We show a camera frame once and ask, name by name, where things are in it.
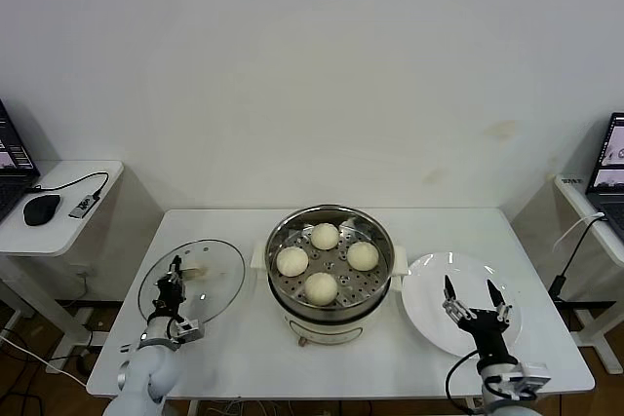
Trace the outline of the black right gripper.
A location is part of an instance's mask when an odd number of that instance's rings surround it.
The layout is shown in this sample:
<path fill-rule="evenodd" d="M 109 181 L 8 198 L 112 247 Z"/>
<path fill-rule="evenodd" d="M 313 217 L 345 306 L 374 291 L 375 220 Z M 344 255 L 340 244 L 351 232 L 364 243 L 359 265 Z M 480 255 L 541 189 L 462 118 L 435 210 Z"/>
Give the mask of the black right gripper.
<path fill-rule="evenodd" d="M 443 308 L 455 323 L 462 321 L 462 330 L 473 337 L 479 363 L 514 363 L 515 358 L 509 354 L 503 339 L 513 306 L 505 301 L 502 292 L 491 280 L 487 280 L 487 290 L 493 309 L 471 309 L 474 314 L 471 317 L 470 310 L 457 299 L 450 277 L 445 275 Z"/>

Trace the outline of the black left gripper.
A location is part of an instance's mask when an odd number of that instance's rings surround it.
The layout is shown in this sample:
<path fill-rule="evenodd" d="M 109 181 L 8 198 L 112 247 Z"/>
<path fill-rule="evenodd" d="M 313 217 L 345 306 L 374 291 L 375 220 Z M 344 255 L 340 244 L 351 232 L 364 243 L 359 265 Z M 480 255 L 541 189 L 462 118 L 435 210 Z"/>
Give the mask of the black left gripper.
<path fill-rule="evenodd" d="M 159 295 L 153 301 L 154 318 L 165 317 L 181 320 L 179 306 L 185 301 L 181 262 L 181 257 L 176 255 L 170 263 L 168 273 L 160 277 L 155 284 L 159 290 Z"/>

